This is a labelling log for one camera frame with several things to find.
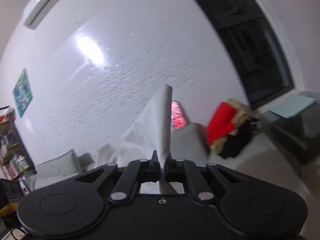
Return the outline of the white t-shirt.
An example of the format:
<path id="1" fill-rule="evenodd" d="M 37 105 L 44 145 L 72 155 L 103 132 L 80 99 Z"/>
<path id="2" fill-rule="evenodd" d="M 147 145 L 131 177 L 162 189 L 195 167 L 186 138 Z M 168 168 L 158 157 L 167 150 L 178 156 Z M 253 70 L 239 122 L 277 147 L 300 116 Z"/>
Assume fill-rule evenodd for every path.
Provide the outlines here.
<path id="1" fill-rule="evenodd" d="M 96 167 L 108 163 L 126 167 L 134 160 L 151 159 L 156 151 L 163 172 L 171 159 L 171 101 L 172 87 L 164 85 L 123 135 L 98 150 Z"/>

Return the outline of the grey sofa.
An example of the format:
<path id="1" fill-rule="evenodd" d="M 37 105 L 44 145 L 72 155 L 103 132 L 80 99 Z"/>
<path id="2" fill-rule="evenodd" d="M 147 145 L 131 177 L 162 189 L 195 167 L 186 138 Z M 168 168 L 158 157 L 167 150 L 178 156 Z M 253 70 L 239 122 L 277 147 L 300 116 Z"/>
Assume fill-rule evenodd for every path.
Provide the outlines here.
<path id="1" fill-rule="evenodd" d="M 173 158 L 188 159 L 199 166 L 204 166 L 208 162 L 215 162 L 290 189 L 306 201 L 309 208 L 308 221 L 317 223 L 319 220 L 319 201 L 306 184 L 298 178 L 289 162 L 265 135 L 254 137 L 236 158 L 223 159 L 207 150 L 197 126 L 190 124 L 183 129 L 172 131 L 171 153 Z M 78 157 L 78 159 L 82 171 L 89 171 L 96 167 L 96 162 L 89 163 L 86 154 Z M 40 189 L 75 175 L 77 173 L 70 176 L 49 178 L 38 178 L 36 175 L 31 181 L 31 189 Z"/>

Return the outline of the red folded garment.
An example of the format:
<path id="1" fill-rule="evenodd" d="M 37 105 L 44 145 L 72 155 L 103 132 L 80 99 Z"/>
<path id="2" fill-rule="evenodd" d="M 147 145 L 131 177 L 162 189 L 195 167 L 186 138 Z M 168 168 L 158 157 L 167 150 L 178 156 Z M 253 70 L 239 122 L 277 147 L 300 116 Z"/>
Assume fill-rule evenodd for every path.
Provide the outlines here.
<path id="1" fill-rule="evenodd" d="M 236 112 L 236 108 L 225 102 L 221 102 L 218 105 L 206 128 L 206 139 L 208 145 L 212 145 L 217 139 L 226 136 L 229 132 L 235 129 L 233 118 L 235 117 Z"/>

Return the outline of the black folded garment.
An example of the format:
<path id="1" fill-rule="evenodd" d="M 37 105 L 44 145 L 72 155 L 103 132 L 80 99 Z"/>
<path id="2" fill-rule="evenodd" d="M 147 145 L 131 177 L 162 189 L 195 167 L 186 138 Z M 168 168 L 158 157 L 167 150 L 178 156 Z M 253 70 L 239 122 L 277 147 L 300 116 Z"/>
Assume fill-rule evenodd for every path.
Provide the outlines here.
<path id="1" fill-rule="evenodd" d="M 249 117 L 238 129 L 236 135 L 228 135 L 219 156 L 223 159 L 236 158 L 261 127 L 260 119 Z"/>

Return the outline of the grey throw pillow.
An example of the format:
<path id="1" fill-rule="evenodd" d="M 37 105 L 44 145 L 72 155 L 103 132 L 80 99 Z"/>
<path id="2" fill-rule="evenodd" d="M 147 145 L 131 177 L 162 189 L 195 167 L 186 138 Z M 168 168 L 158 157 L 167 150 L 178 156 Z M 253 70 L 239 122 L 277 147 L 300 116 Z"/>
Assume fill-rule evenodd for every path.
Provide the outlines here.
<path id="1" fill-rule="evenodd" d="M 79 159 L 73 149 L 64 155 L 36 165 L 38 178 L 70 176 L 82 172 Z"/>

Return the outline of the tan folded garment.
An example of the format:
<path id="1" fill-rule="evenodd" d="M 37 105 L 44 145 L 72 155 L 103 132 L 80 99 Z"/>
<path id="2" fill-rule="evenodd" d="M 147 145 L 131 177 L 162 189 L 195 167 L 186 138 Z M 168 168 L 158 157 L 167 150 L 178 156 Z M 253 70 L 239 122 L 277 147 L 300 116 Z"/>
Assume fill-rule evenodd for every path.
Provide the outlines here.
<path id="1" fill-rule="evenodd" d="M 233 118 L 233 124 L 235 124 L 235 129 L 229 132 L 226 136 L 217 139 L 212 145 L 208 145 L 210 150 L 215 154 L 220 154 L 227 140 L 227 136 L 236 135 L 238 133 L 239 127 L 248 119 L 248 113 L 239 101 L 235 99 L 228 99 L 227 101 L 225 101 L 225 103 L 237 109 L 236 115 Z"/>

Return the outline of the dark glass side table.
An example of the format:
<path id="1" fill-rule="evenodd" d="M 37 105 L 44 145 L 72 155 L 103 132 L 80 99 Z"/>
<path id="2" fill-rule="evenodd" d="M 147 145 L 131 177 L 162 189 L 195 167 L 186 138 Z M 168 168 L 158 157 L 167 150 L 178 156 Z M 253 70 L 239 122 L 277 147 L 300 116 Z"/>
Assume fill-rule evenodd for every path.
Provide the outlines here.
<path id="1" fill-rule="evenodd" d="M 300 164 L 308 165 L 319 157 L 319 93 L 302 91 L 315 102 L 297 115 L 284 118 L 272 111 L 262 114 L 263 132 Z"/>

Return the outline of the bookshelf with items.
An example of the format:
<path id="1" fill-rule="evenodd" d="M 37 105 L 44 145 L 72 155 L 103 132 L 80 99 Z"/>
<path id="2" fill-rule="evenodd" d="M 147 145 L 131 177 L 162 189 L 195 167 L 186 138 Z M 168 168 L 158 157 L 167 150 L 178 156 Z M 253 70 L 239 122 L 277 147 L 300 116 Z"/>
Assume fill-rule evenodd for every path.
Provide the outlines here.
<path id="1" fill-rule="evenodd" d="M 20 184 L 24 194 L 31 189 L 36 174 L 35 165 L 15 125 L 15 111 L 10 106 L 1 107 L 1 178 Z"/>

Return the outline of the dark window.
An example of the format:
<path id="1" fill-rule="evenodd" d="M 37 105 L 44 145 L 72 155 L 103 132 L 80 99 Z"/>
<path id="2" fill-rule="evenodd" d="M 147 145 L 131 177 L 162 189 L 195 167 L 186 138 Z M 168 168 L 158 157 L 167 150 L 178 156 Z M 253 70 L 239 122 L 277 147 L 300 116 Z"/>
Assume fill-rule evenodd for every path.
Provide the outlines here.
<path id="1" fill-rule="evenodd" d="M 195 0 L 220 36 L 251 109 L 294 88 L 282 47 L 255 0 Z"/>

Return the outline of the teal wall poster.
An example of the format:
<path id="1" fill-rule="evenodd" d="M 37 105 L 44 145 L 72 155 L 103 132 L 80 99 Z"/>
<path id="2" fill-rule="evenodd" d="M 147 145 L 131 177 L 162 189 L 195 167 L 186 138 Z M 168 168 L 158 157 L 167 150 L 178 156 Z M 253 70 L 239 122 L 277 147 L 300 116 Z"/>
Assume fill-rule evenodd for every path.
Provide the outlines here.
<path id="1" fill-rule="evenodd" d="M 21 118 L 33 99 L 27 70 L 25 68 L 22 70 L 14 87 L 13 96 L 16 103 L 17 112 Z"/>

